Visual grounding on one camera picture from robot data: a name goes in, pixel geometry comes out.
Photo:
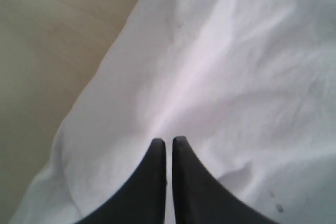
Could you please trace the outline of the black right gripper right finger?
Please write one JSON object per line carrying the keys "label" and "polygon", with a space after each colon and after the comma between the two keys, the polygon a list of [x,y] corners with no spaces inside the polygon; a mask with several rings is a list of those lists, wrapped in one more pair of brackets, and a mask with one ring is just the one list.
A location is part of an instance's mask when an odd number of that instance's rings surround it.
{"label": "black right gripper right finger", "polygon": [[182,136],[173,140],[172,186],[176,223],[263,222],[208,172]]}

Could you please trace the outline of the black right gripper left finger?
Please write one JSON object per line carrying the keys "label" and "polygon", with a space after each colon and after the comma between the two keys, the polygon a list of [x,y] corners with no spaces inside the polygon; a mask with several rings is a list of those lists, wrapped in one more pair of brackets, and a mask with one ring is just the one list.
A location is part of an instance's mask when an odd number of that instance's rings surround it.
{"label": "black right gripper left finger", "polygon": [[152,140],[144,158],[123,186],[79,223],[163,223],[165,217],[165,143]]}

